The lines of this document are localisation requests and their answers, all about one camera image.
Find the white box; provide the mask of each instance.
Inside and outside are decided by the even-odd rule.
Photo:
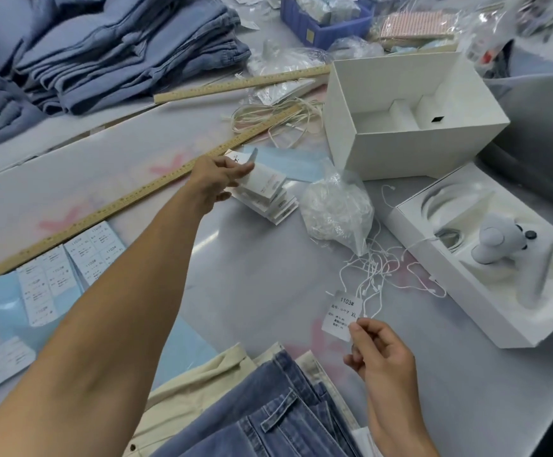
[[[460,195],[448,201],[455,202],[448,208],[431,213],[426,207],[428,199],[438,199],[437,194],[444,198],[447,192]],[[385,224],[495,345],[534,347],[553,332],[553,257],[538,305],[522,306],[515,293],[516,269],[477,265],[470,259],[470,249],[477,244],[479,226],[487,212],[514,218],[516,223],[536,225],[537,231],[553,239],[549,222],[473,163],[399,204]],[[440,240],[427,240],[443,227],[464,233],[463,243],[456,251],[450,252]]]
[[[453,52],[334,61],[323,114],[334,165],[363,180],[440,178],[509,124]]]

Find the person's right hand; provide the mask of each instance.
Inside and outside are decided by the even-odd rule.
[[[359,319],[349,325],[352,353],[344,363],[364,380],[372,438],[384,457],[438,457],[426,430],[416,362],[387,323]]]

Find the white table surface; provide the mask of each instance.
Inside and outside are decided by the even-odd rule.
[[[251,46],[259,47],[266,37],[296,44],[278,21],[255,20],[262,29],[243,36]],[[100,197],[96,202],[102,205],[147,183],[148,164],[170,161],[187,143],[195,148],[193,152],[211,148],[207,133],[224,141],[229,130],[221,115],[231,113],[243,97],[243,92],[234,92],[170,103],[14,172],[14,185],[21,186],[22,194],[32,201],[17,208],[6,199],[0,207],[0,243],[7,242],[0,247],[0,255],[36,240],[26,230],[29,211],[66,211],[82,196],[77,192]],[[303,147],[328,151],[324,135],[304,139]],[[84,156],[76,158],[77,153]],[[110,182],[93,184],[100,174]],[[388,180],[396,189],[387,190],[387,200],[394,205],[431,182],[430,178]],[[0,188],[8,183],[0,177]],[[381,185],[366,183],[378,217],[388,212]],[[506,185],[553,223],[553,206]],[[301,196],[305,183],[289,186]],[[176,187],[114,217],[110,224],[131,243]],[[18,198],[18,203],[25,201],[21,195]],[[372,235],[377,226],[374,223]],[[399,245],[384,228],[378,240],[385,248]],[[202,220],[196,237],[181,316],[217,350],[239,341],[252,356],[275,341],[293,355],[312,349],[359,422],[365,423],[363,385],[341,361],[349,346],[320,330],[329,306],[326,291],[340,288],[338,272],[350,255],[338,244],[315,244],[299,212],[274,227],[235,200],[218,204]],[[419,275],[432,284],[420,268]],[[352,288],[363,279],[358,270],[347,270],[344,277]],[[418,285],[407,272],[397,272],[393,279],[400,286]],[[379,317],[416,355],[423,412],[441,454],[530,456],[553,420],[553,334],[537,348],[500,350],[449,297],[437,299],[427,292],[386,286],[383,302]],[[368,310],[375,311],[376,304],[371,301]],[[11,379],[0,387],[0,401],[17,381]]]

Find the gray table surface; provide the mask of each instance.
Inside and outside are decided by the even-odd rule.
[[[251,43],[259,46],[269,35],[291,41],[282,26],[257,22],[262,34],[255,34]],[[324,138],[313,144],[314,150],[328,151]],[[432,181],[388,180],[386,184],[396,189],[386,191],[387,200],[395,205]],[[380,195],[382,184],[366,183],[377,217],[370,236],[388,212]],[[553,206],[504,184],[553,223]],[[306,184],[289,186],[299,197]],[[171,193],[154,198],[150,207],[137,207],[145,208],[145,223]],[[116,231],[134,214],[135,208],[114,218]],[[139,223],[133,232],[128,228],[124,240],[130,243],[143,226]],[[399,245],[384,227],[378,241],[385,248]],[[217,205],[200,224],[181,316],[217,350],[242,342],[254,356],[275,341],[294,355],[313,350],[365,424],[364,386],[341,361],[349,344],[320,329],[330,303],[326,292],[341,287],[339,271],[350,256],[339,244],[313,242],[299,212],[274,227],[230,200]],[[431,284],[421,268],[418,274]],[[359,270],[347,270],[344,278],[355,288],[363,276]],[[417,286],[415,279],[403,271],[393,276],[400,286]],[[553,420],[553,334],[537,348],[501,350],[449,297],[386,286],[383,304],[379,318],[415,353],[423,412],[443,457],[529,456]],[[375,311],[376,305],[376,300],[370,301],[368,311]],[[0,387],[0,401],[17,381],[13,378]]]

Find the wooden ruler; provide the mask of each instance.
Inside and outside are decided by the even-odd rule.
[[[199,86],[198,88],[178,89],[154,95],[154,103],[162,104],[169,101],[178,101],[197,96],[207,96],[209,94],[223,93],[226,91],[234,91],[235,89],[252,88],[254,86],[265,86],[267,84],[275,84],[288,82],[289,80],[297,80],[299,78],[312,78],[314,76],[324,76],[330,71],[330,65],[312,67],[309,69],[292,70],[291,72],[283,72],[281,74],[272,74],[270,76],[252,76],[251,78],[243,78],[242,80],[231,80],[225,83],[213,83]]]
[[[218,145],[216,148],[210,150],[207,155],[210,156],[219,156],[223,155],[226,151],[234,149],[241,144],[249,141],[250,139],[256,137],[257,135],[263,133],[264,131],[272,128],[279,123],[286,121],[289,117],[299,112],[301,107],[299,105],[294,105],[283,112],[280,112],[265,122],[258,123],[257,125],[252,126],[244,133],[241,133],[232,139],[224,142],[223,144]],[[193,160],[190,160],[188,163],[177,168],[175,171],[161,176],[151,183],[148,183],[144,186],[141,186],[139,189],[134,190],[133,192],[128,193],[127,195],[121,197],[120,199],[114,200],[113,202],[105,205],[103,208],[91,213],[90,215],[82,218],[78,222],[72,224],[66,230],[54,234],[52,236],[46,237],[45,239],[37,242],[36,244],[25,248],[20,252],[10,256],[6,260],[0,262],[0,275],[18,268],[20,265],[26,263],[29,260],[36,258],[42,253],[46,253],[48,250],[56,247],[57,245],[62,244],[68,239],[82,233],[83,231],[89,229],[102,222],[103,220],[109,218],[110,216],[120,212],[126,207],[138,202],[139,200],[145,198],[146,196],[156,192],[168,184],[171,184],[173,181],[177,181],[183,176],[187,175],[194,164],[196,163],[197,157]]]

